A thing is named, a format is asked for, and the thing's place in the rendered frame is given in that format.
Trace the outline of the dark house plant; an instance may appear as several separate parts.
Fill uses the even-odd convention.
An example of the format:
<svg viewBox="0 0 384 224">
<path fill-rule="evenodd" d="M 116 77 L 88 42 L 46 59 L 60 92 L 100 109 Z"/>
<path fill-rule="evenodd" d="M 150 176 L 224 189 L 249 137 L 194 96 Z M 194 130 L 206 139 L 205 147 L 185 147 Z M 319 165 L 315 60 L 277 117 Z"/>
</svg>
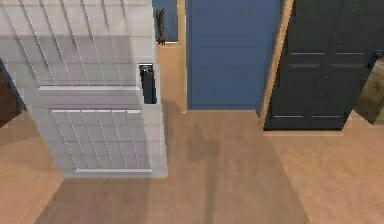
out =
<svg viewBox="0 0 384 224">
<path fill-rule="evenodd" d="M 165 38 L 164 38 L 164 15 L 165 15 L 165 9 L 162 8 L 161 10 L 155 11 L 155 19 L 156 19 L 156 26 L 157 26 L 157 43 L 160 45 L 165 44 Z"/>
</svg>

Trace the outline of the white panelled room door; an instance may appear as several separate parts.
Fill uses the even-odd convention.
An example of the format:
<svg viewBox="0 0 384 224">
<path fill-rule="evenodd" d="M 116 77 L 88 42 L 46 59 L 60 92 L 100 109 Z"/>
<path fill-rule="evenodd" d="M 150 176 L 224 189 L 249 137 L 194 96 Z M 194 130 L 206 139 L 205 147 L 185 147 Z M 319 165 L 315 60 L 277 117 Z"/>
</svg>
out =
<svg viewBox="0 0 384 224">
<path fill-rule="evenodd" d="M 0 60 L 65 177 L 167 175 L 154 25 L 152 0 L 0 0 Z"/>
</svg>

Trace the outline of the dark grey wardrobe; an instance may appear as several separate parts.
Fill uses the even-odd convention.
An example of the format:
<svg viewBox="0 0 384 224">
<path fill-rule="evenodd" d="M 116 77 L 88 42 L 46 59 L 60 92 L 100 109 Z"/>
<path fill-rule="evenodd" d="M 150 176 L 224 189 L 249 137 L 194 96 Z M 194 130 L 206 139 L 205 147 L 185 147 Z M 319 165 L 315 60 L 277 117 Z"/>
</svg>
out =
<svg viewBox="0 0 384 224">
<path fill-rule="evenodd" d="M 293 0 L 266 131 L 340 131 L 384 56 L 384 0 Z"/>
</svg>

